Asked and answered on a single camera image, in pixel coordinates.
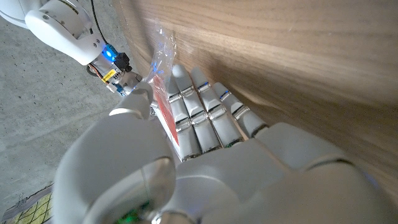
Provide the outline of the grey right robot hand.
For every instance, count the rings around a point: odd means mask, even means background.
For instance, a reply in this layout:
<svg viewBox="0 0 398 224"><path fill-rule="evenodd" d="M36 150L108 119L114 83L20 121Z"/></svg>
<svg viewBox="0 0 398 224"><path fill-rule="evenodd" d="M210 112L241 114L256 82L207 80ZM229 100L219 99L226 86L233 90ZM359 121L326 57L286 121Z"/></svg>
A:
<svg viewBox="0 0 398 224"><path fill-rule="evenodd" d="M119 81L119 84L122 86L125 95L129 95L132 92L136 85L142 81L142 76L135 72L125 72L123 77Z"/></svg>

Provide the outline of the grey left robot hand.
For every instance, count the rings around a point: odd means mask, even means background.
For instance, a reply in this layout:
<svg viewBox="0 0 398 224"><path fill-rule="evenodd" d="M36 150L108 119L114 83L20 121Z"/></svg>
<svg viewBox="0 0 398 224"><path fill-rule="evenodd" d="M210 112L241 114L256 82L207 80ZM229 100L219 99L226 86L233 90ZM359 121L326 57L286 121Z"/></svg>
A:
<svg viewBox="0 0 398 224"><path fill-rule="evenodd" d="M65 153L54 223L397 222L397 206L342 150L267 125L199 68L172 69L175 151L149 120L153 95L134 82Z"/></svg>

